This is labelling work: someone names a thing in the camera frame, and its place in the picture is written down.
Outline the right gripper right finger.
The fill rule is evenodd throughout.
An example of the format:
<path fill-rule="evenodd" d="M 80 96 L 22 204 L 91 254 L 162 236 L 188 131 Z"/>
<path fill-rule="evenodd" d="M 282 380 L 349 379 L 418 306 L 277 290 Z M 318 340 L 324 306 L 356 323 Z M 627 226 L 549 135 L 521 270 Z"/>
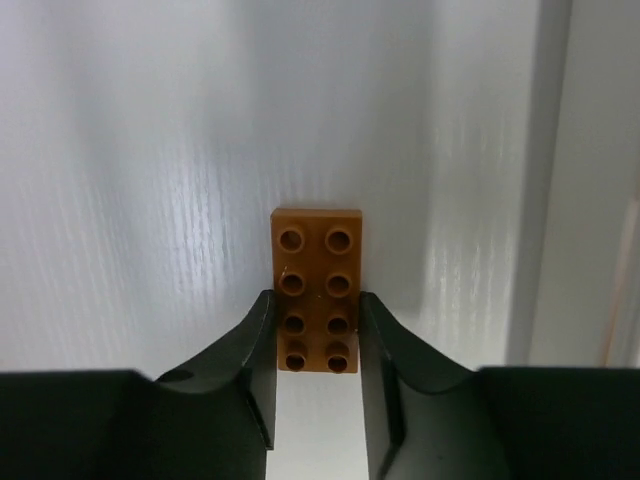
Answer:
<path fill-rule="evenodd" d="M 360 364 L 373 479 L 635 479 L 639 373 L 464 368 L 360 297 Z"/>

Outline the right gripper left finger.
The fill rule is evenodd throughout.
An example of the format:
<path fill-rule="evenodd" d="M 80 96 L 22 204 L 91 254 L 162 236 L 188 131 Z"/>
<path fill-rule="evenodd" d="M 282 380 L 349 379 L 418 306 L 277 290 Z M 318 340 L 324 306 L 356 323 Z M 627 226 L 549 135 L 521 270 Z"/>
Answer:
<path fill-rule="evenodd" d="M 1 377 L 5 479 L 262 479 L 274 446 L 275 296 L 156 379 L 134 370 Z"/>

